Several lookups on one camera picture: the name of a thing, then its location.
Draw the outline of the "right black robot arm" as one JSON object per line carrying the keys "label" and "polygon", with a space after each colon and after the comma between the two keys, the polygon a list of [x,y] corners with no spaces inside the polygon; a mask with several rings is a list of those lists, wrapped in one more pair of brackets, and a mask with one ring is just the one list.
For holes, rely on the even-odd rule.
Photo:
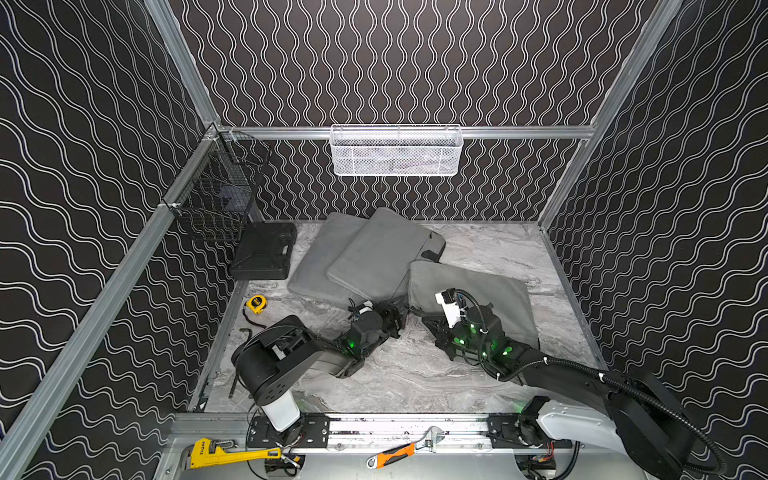
{"label": "right black robot arm", "polygon": [[501,383],[542,389],[519,413],[515,443],[569,440],[612,449],[658,479],[727,470],[723,450],[652,375],[632,378],[545,354],[508,337],[488,306],[461,309],[455,323],[443,315],[422,322],[450,359]]}

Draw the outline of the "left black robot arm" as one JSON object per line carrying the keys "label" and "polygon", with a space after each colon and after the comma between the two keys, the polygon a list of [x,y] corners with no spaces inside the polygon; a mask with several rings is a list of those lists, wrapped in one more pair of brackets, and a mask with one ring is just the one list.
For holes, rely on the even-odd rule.
{"label": "left black robot arm", "polygon": [[407,316],[399,302],[366,301],[351,305],[349,312],[349,329],[335,339],[290,315],[234,351],[236,379],[277,432],[294,428],[301,419],[291,389],[305,373],[318,370],[336,378],[355,374],[377,348],[400,336]]}

